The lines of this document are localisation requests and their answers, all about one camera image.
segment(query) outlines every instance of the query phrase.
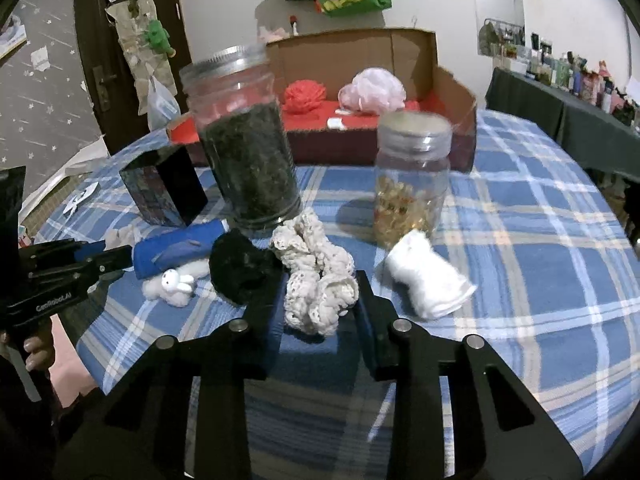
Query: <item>white plush toy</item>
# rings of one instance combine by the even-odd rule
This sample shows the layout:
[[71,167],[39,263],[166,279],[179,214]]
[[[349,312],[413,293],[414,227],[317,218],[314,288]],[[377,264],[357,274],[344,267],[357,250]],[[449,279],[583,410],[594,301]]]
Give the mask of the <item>white plush toy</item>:
[[195,260],[177,269],[169,269],[142,283],[142,293],[148,300],[162,298],[173,306],[187,306],[195,290],[196,280],[209,273],[209,260]]
[[409,287],[415,313],[423,319],[451,314],[477,288],[432,249],[423,231],[405,234],[386,256],[385,263],[393,279]]
[[174,292],[186,292],[193,294],[193,284],[196,282],[189,274],[180,275],[177,270],[169,269],[162,274],[162,288],[169,294]]

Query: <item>small figurine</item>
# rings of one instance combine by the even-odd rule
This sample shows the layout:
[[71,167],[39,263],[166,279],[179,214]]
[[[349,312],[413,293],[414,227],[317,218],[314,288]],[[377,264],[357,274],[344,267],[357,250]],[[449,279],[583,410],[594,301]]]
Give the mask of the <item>small figurine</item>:
[[162,28],[160,20],[151,20],[149,22],[145,37],[153,51],[158,54],[167,54],[168,57],[175,56],[175,49],[169,44],[169,33]]
[[135,20],[140,15],[140,6],[138,0],[129,0],[129,12],[131,17]]

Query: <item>star wallpaper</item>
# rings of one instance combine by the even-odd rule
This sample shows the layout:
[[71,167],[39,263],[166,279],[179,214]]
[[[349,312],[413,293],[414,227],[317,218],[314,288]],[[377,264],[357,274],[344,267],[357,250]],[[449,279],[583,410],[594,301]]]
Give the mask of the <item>star wallpaper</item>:
[[27,43],[0,60],[0,168],[27,167],[27,196],[97,140],[100,128],[78,54],[73,0],[20,0],[14,14]]

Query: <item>human hand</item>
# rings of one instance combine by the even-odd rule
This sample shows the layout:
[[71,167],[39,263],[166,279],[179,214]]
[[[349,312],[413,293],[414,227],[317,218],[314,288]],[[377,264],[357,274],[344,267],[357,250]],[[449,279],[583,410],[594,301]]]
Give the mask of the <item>human hand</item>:
[[[0,332],[0,343],[10,343],[9,335]],[[36,332],[24,340],[24,351],[29,353],[25,362],[27,371],[48,370],[56,360],[56,350],[53,348],[53,334],[51,333],[51,318],[43,320]]]

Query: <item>white towel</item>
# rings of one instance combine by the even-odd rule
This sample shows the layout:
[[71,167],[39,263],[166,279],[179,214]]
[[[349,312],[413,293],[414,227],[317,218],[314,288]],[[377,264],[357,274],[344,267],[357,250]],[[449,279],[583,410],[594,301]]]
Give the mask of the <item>white towel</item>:
[[386,266],[396,282],[409,287],[414,310],[423,319],[451,314],[477,288],[433,251],[422,231],[413,230],[402,237],[387,255]]

